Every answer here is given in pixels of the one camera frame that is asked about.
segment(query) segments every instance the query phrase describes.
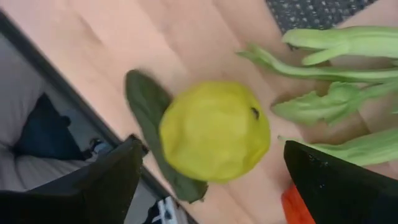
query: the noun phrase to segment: gray fabric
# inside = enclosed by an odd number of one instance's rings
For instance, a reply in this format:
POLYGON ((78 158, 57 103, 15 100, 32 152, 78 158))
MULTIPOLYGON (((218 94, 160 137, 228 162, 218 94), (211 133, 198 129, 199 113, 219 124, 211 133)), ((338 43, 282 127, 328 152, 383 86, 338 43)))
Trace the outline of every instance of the gray fabric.
POLYGON ((43 93, 41 77, 0 36, 0 190, 25 191, 89 164, 33 156, 15 157, 10 151, 37 99, 43 93))

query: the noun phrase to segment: dark blue cloth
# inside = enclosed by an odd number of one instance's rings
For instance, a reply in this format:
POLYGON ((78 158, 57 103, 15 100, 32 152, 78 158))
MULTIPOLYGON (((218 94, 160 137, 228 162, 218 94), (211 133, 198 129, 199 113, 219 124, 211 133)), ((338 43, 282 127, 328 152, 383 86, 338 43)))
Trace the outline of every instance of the dark blue cloth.
POLYGON ((46 94, 37 100, 13 150, 17 155, 61 160, 85 159, 66 122, 46 94))

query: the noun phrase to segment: black plastic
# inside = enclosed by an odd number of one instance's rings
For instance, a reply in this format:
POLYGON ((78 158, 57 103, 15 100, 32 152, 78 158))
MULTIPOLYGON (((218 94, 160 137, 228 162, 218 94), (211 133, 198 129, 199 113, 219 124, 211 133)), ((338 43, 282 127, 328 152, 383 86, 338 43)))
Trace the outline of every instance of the black plastic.
POLYGON ((28 192, 0 191, 0 223, 123 223, 141 175, 140 140, 28 192))
POLYGON ((294 141, 284 158, 316 223, 398 223, 397 180, 294 141))

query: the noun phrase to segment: dark spot on fruit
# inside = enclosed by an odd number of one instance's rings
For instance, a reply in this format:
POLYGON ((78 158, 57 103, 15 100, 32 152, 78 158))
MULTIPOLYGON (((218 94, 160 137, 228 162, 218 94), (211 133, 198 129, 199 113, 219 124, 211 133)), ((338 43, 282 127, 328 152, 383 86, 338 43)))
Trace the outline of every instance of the dark spot on fruit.
POLYGON ((255 117, 256 119, 259 119, 259 117, 260 117, 260 112, 259 112, 257 109, 255 109, 255 108, 250 108, 250 109, 251 109, 251 111, 253 112, 254 117, 255 117))

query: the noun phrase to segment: green leafy vegetable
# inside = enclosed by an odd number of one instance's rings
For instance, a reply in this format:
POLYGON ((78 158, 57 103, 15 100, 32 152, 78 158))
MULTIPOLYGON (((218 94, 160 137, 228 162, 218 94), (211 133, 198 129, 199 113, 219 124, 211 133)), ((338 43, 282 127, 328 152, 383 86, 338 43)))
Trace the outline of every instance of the green leafy vegetable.
POLYGON ((287 65, 256 44, 248 45, 247 51, 238 52, 238 55, 251 60, 253 63, 293 78, 365 83, 385 83, 398 80, 398 67, 375 70, 347 70, 335 67, 295 67, 287 65))
POLYGON ((132 70, 126 75, 126 97, 159 169, 173 187, 177 198, 188 202, 202 199, 207 191, 207 183, 178 173, 163 155, 159 124, 172 101, 170 95, 153 79, 138 70, 132 70))
POLYGON ((398 29, 357 26, 344 29, 293 29, 282 41, 295 47, 321 50, 306 56, 303 65, 325 62, 339 55, 398 58, 398 29))
POLYGON ((351 83, 332 83, 328 94, 318 96, 312 91, 299 98, 274 105, 273 112, 289 121, 313 125, 324 119, 336 124, 357 111, 370 98, 377 98, 398 90, 398 82, 385 83, 360 89, 351 83))
POLYGON ((358 166, 398 159, 397 128, 361 136, 340 145, 298 142, 358 166))

